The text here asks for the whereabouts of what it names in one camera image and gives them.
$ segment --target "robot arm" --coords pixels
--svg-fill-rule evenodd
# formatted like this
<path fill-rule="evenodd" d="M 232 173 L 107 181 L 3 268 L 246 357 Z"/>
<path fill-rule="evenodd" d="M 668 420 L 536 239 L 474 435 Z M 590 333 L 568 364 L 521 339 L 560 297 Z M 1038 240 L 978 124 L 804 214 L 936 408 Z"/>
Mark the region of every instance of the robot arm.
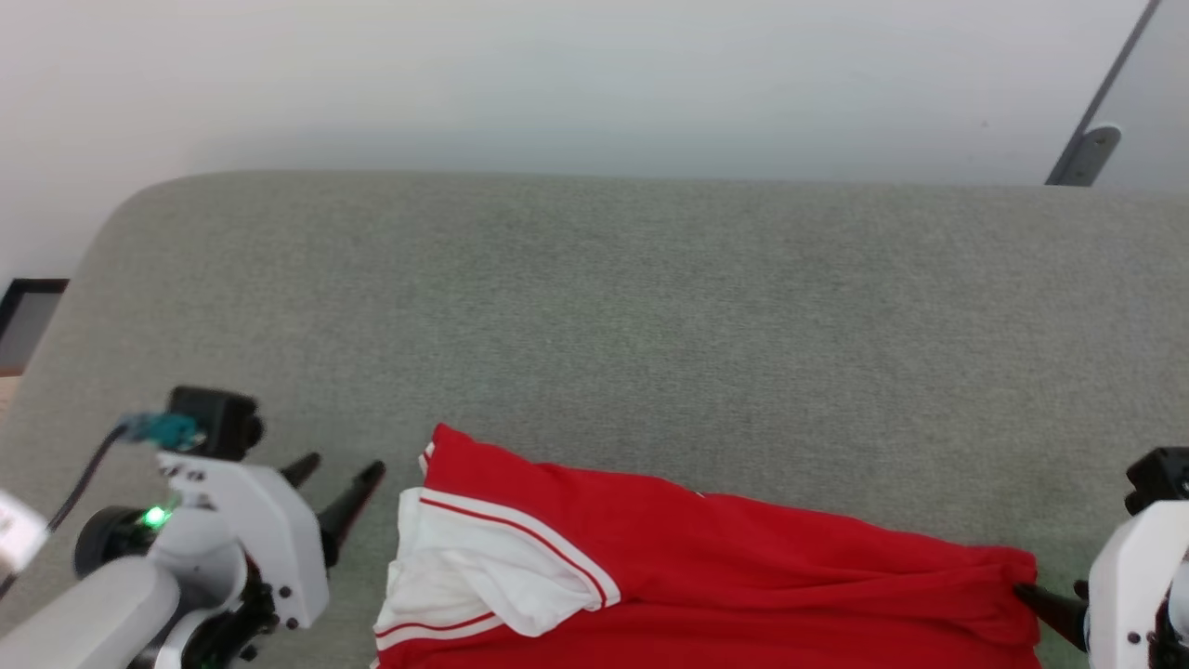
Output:
<path fill-rule="evenodd" d="M 310 454 L 277 472 L 243 465 L 263 435 L 250 398 L 177 389 L 165 415 L 127 419 L 157 446 L 168 507 L 109 507 L 80 535 L 82 581 L 0 639 L 0 667 L 222 668 L 253 640 L 309 627 L 329 602 L 327 569 L 384 476 L 375 462 L 322 515 L 297 494 Z"/>
<path fill-rule="evenodd" d="M 1189 667 L 1189 449 L 1156 449 L 1127 471 L 1133 518 L 1090 567 L 1077 598 L 1034 586 L 1017 595 L 1089 654 L 1093 669 Z"/>

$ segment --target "gray upholstered bench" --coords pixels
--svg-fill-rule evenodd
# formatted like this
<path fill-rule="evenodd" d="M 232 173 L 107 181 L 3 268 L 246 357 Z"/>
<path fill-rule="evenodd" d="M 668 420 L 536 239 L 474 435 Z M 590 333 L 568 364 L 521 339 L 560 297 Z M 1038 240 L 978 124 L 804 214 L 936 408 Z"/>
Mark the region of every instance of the gray upholstered bench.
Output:
<path fill-rule="evenodd" d="M 397 492 L 446 421 L 529 457 L 1034 551 L 1082 578 L 1124 469 L 1189 442 L 1189 200 L 1061 188 L 249 172 L 134 196 L 0 428 L 52 511 L 115 418 L 180 384 L 256 396 L 257 462 L 322 450 L 322 504 L 390 479 L 312 632 L 264 667 L 366 667 Z M 120 449 L 10 597 L 71 582 L 100 506 L 164 487 Z M 1048 643 L 1050 665 L 1084 657 Z"/>

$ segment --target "white stripe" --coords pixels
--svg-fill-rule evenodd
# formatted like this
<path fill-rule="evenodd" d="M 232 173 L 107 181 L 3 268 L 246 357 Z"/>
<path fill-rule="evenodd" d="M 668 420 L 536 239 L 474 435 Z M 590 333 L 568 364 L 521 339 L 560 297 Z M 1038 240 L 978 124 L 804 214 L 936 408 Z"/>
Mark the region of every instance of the white stripe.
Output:
<path fill-rule="evenodd" d="M 478 635 L 479 632 L 486 632 L 487 630 L 495 630 L 496 627 L 503 625 L 504 623 L 498 616 L 492 616 L 491 618 L 485 618 L 474 623 L 473 625 L 467 625 L 465 627 L 458 627 L 454 630 L 427 630 L 426 627 L 401 627 L 400 630 L 394 630 L 392 632 L 379 637 L 376 639 L 376 648 L 379 650 L 388 650 L 398 643 L 408 642 L 413 639 L 435 639 L 435 640 L 449 640 L 449 639 L 461 639 L 464 637 L 471 637 Z"/>
<path fill-rule="evenodd" d="M 615 585 L 615 581 L 611 579 L 610 574 L 604 572 L 603 568 L 599 567 L 593 560 L 586 557 L 586 554 L 578 550 L 578 548 L 571 544 L 565 537 L 555 532 L 553 528 L 549 528 L 548 525 L 541 523 L 536 518 L 533 518 L 527 513 L 516 511 L 515 509 L 507 507 L 503 505 L 485 503 L 482 500 L 464 498 L 461 496 L 453 496 L 451 493 L 442 493 L 439 491 L 430 491 L 429 488 L 422 491 L 421 499 L 438 501 L 465 511 L 482 513 L 483 516 L 491 516 L 493 518 L 508 520 L 510 523 L 520 525 L 521 528 L 531 530 L 539 537 L 543 538 L 546 542 L 548 542 L 555 549 L 558 549 L 561 553 L 561 555 L 566 556 L 566 558 L 572 561 L 578 567 L 585 569 L 591 576 L 594 578 L 596 581 L 598 581 L 599 587 L 603 588 L 603 593 L 606 595 L 606 606 L 611 606 L 619 602 L 619 597 L 621 597 L 619 587 Z M 484 522 L 482 518 L 474 518 L 474 520 Z M 566 568 L 573 572 L 574 575 L 580 578 L 584 582 L 589 583 L 591 595 L 598 598 L 598 589 L 593 587 L 593 583 L 590 583 L 590 580 L 586 579 L 585 574 L 574 570 L 573 567 L 571 567 L 570 564 L 566 564 Z"/>

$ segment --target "white label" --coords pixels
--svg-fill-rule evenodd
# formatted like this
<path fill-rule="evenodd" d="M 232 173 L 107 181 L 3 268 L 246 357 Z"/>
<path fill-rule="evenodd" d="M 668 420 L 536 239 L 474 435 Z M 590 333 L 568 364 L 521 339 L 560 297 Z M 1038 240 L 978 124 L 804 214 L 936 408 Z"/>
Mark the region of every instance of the white label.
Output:
<path fill-rule="evenodd" d="M 23 572 L 42 550 L 50 531 L 45 519 L 17 498 L 0 491 L 0 560 Z"/>

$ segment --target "green led light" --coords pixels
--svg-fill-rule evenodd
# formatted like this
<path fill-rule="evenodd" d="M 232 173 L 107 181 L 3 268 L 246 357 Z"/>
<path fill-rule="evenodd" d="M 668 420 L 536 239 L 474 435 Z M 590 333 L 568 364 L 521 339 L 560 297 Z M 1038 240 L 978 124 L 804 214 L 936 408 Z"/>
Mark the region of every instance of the green led light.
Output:
<path fill-rule="evenodd" d="M 170 513 L 159 506 L 155 506 L 145 512 L 140 522 L 150 530 L 159 530 L 169 520 Z"/>

